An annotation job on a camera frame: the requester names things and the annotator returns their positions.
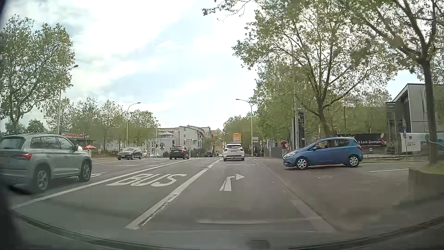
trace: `lamp post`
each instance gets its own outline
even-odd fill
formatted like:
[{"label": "lamp post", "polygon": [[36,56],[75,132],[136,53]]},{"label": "lamp post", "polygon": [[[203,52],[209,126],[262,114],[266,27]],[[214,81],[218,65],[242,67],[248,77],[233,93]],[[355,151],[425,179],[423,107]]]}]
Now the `lamp post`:
[{"label": "lamp post", "polygon": [[[79,65],[74,65],[74,66],[70,67],[69,69],[67,69],[66,72],[70,71],[73,68],[77,68],[78,66]],[[60,92],[59,92],[59,115],[57,118],[57,134],[60,134],[60,107],[61,107],[61,104],[62,104],[62,88],[60,88]]]},{"label": "lamp post", "polygon": [[[128,108],[127,108],[127,113],[130,111],[130,107],[131,107],[132,105],[134,105],[134,104],[139,104],[139,103],[140,103],[140,102],[136,102],[136,103],[133,103],[133,104],[129,105]],[[128,147],[128,122],[129,122],[129,118],[127,119],[127,139],[126,139],[126,141],[125,141],[125,147]]]},{"label": "lamp post", "polygon": [[253,106],[251,106],[251,104],[246,100],[237,99],[237,98],[236,98],[236,100],[247,102],[251,108],[251,157],[253,157]]}]

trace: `road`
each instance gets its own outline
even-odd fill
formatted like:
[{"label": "road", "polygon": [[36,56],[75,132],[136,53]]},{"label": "road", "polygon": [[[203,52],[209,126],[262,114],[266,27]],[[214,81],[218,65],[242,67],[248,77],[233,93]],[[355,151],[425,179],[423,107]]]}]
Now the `road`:
[{"label": "road", "polygon": [[43,194],[11,193],[10,203],[19,214],[68,231],[138,242],[158,232],[334,234],[353,229],[345,217],[359,208],[372,211],[402,196],[406,168],[368,163],[288,171],[280,159],[255,158],[108,161],[94,163],[87,183],[57,180]]}]

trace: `white suv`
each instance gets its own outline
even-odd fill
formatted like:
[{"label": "white suv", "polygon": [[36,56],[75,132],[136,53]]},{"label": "white suv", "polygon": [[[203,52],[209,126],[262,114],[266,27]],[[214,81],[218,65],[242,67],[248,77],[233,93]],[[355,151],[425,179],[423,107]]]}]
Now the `white suv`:
[{"label": "white suv", "polygon": [[245,160],[245,152],[239,143],[227,144],[223,150],[223,161],[238,159]]}]

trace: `windshield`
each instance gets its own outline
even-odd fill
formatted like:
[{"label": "windshield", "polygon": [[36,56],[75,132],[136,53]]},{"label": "windshield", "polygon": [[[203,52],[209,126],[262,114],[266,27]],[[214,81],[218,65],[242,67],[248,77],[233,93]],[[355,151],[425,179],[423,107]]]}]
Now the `windshield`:
[{"label": "windshield", "polygon": [[5,6],[0,189],[26,244],[444,248],[444,0]]}]

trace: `car window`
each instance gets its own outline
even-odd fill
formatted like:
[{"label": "car window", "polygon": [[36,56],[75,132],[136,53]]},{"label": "car window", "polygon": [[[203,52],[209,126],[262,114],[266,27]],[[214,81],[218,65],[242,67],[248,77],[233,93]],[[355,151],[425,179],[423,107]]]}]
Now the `car window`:
[{"label": "car window", "polygon": [[59,140],[61,149],[71,150],[73,148],[72,143],[70,141],[68,141],[67,139],[62,138],[62,137],[57,137],[57,139]]},{"label": "car window", "polygon": [[23,137],[5,137],[0,141],[0,149],[21,149]]},{"label": "car window", "polygon": [[59,142],[54,136],[42,137],[42,143],[44,149],[60,149]]},{"label": "car window", "polygon": [[240,145],[227,145],[226,146],[226,148],[228,148],[228,149],[239,149],[239,148],[241,148],[242,146],[240,146]]},{"label": "car window", "polygon": [[31,145],[30,147],[32,149],[43,149],[43,144],[42,144],[42,137],[35,137],[31,139]]},{"label": "car window", "polygon": [[315,147],[317,149],[326,149],[326,148],[331,148],[333,145],[334,145],[334,140],[326,140],[317,143]]},{"label": "car window", "polygon": [[345,146],[348,146],[348,144],[350,144],[350,142],[348,140],[344,140],[344,139],[334,140],[335,147],[345,147]]}]

